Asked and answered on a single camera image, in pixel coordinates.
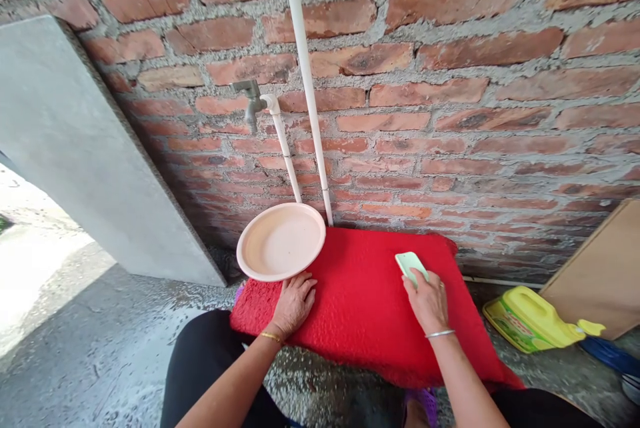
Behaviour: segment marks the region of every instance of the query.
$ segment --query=woman's left hand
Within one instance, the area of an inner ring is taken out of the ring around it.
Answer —
[[[317,282],[306,271],[284,280],[273,318],[265,330],[282,341],[294,334],[309,316],[315,301],[315,289],[312,288]]]

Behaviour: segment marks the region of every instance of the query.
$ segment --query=bar of soap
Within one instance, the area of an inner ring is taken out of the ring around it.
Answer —
[[[416,270],[423,274],[425,280],[427,280],[427,282],[429,281],[429,274],[427,273],[427,270],[423,266],[422,262],[420,262],[418,255],[414,252],[408,251],[406,253],[398,253],[395,256],[395,260],[398,262],[404,276],[411,280],[414,288],[418,288],[418,282],[410,268],[416,268]]]

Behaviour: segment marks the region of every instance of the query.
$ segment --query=yellow jug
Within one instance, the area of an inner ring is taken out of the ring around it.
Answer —
[[[482,312],[508,342],[525,353],[564,348],[587,335],[600,336],[605,329],[586,320],[578,320],[577,325],[565,323],[552,304],[522,286],[488,302]]]

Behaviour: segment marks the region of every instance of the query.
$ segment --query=cardboard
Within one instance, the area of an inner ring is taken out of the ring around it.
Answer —
[[[606,339],[640,324],[640,200],[622,202],[540,295],[568,323],[602,323]]]

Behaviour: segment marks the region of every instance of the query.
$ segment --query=black pants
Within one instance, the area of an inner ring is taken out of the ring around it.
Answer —
[[[203,313],[178,335],[169,362],[160,428],[174,428],[244,352],[241,336],[229,325],[230,314],[222,310]],[[282,428],[287,419],[261,387],[242,426]]]
[[[231,329],[230,314],[222,310],[203,313],[188,322],[178,335],[169,362],[160,428],[174,428],[242,355],[242,342],[251,342]],[[602,428],[572,404],[543,390],[500,390],[492,396],[512,428]],[[288,424],[261,387],[242,426],[282,428]]]

